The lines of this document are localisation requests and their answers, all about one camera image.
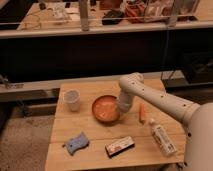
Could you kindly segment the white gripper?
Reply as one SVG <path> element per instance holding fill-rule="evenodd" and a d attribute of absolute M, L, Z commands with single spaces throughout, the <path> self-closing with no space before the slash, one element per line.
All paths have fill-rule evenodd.
<path fill-rule="evenodd" d="M 117 97 L 117 106 L 121 113 L 127 113 L 133 104 L 133 96 L 127 92 L 121 91 Z"/>

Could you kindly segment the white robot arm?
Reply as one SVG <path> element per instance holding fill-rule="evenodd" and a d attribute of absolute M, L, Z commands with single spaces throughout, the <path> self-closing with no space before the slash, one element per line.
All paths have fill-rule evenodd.
<path fill-rule="evenodd" d="M 135 96 L 149 102 L 185 127 L 186 145 L 183 171 L 213 171 L 213 103 L 193 101 L 153 89 L 143 75 L 131 73 L 119 79 L 118 109 L 127 113 Z"/>

